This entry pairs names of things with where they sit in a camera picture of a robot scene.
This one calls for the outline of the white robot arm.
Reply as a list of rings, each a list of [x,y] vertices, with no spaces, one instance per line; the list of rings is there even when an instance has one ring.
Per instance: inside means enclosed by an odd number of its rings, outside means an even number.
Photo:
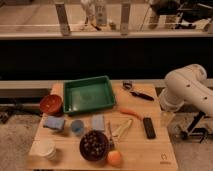
[[[177,112],[184,102],[213,117],[213,90],[203,84],[207,79],[205,68],[190,64],[170,71],[164,79],[165,88],[159,95],[159,102],[165,111]]]

